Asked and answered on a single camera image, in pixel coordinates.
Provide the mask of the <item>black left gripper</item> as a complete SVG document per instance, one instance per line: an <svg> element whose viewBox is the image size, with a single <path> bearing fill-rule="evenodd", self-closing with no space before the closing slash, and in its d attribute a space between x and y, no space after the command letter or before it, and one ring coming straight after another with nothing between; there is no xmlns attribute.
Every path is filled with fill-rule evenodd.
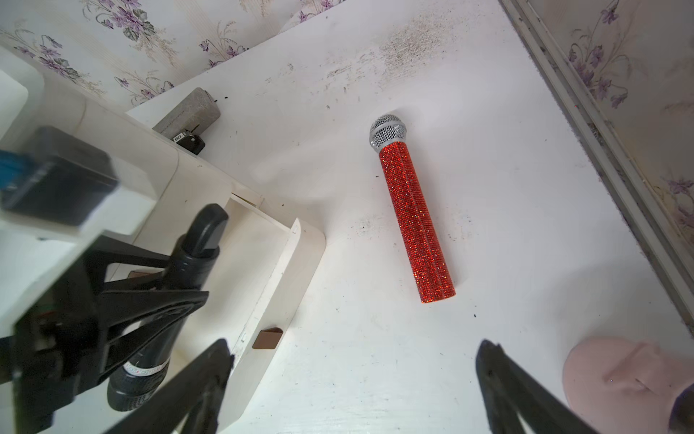
<svg viewBox="0 0 694 434"><path fill-rule="evenodd" d="M156 288L162 271L106 281L111 264L165 269L170 257L99 236L1 340L1 368L12 383L14 431L39 433L83 392L164 331L203 307L209 293Z"/></svg>

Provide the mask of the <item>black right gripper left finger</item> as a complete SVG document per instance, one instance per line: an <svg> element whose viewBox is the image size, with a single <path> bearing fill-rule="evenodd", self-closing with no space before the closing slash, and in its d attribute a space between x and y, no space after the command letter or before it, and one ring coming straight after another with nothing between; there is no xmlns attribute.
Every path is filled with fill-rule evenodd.
<svg viewBox="0 0 694 434"><path fill-rule="evenodd" d="M138 410L111 427L112 434L215 433L235 356L219 339Z"/></svg>

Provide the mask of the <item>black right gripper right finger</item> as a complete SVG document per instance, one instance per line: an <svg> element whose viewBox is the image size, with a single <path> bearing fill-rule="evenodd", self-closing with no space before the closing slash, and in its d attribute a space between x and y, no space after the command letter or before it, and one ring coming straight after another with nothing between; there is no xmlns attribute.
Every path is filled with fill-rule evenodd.
<svg viewBox="0 0 694 434"><path fill-rule="evenodd" d="M595 431L509 358L500 345L482 341L475 369L491 432L524 433L524 425L535 433Z"/></svg>

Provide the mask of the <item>white plastic drawer cabinet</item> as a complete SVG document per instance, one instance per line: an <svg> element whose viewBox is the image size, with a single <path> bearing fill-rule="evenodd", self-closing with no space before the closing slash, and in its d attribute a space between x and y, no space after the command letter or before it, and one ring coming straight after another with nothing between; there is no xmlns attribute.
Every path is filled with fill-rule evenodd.
<svg viewBox="0 0 694 434"><path fill-rule="evenodd" d="M1 289L20 291L56 273L97 233L117 235L139 247L170 252L206 204L226 207L230 222L222 238L216 273L251 264L254 238L244 200L260 196L220 169L131 119L125 113L50 79L1 50L1 148L24 156L41 127L58 128L108 153L119 187L78 228L32 217L1 214Z"/></svg>

